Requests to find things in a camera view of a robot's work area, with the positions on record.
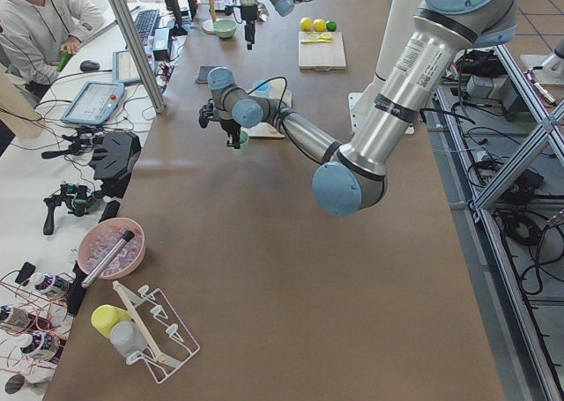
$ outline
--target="bowl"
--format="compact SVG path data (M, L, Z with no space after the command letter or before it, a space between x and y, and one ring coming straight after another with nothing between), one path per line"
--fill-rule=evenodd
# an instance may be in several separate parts
M213 30L219 38L231 38L237 30L237 22L231 19L220 19L213 24Z
M145 256L145 233L133 219L112 218L93 227L78 246L78 266L90 274L126 230L135 237L118 253L100 274L102 279L118 279L132 273Z

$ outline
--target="lime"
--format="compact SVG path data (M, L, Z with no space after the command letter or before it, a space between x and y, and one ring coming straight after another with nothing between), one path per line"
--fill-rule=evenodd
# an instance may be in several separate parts
M314 20L314 29L318 33L325 31L325 28L326 28L326 24L325 24L325 21L323 19Z
M300 28L302 31L309 31L312 25L313 21L311 20L311 18L302 18L300 20Z
M327 26L327 31L331 31L332 33L337 31L337 22L328 20L325 25Z

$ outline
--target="keyboard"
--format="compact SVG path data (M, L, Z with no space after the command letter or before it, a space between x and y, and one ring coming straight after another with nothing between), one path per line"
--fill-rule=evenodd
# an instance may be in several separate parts
M155 28L159 24L160 12L157 9L147 9L141 11L135 17L135 28L141 38L141 43L145 46L149 37L154 34Z

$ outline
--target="bowl of ice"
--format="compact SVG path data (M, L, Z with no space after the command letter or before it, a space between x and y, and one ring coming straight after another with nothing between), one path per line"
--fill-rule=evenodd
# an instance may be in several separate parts
M115 246L125 231L135 236L100 274L102 279L118 279L132 273L145 256L145 233L133 219L112 218L93 227L78 246L78 266L90 274Z

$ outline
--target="sleeve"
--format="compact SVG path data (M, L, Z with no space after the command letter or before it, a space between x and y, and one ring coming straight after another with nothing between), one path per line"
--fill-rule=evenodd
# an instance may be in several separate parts
M70 29L69 34L84 40L92 32L96 31L104 23L104 17L100 9L88 0L65 0L73 18L78 23Z
M51 85L59 76L56 66L45 63L45 58L28 35L8 33L4 30L0 42L10 63L27 82Z

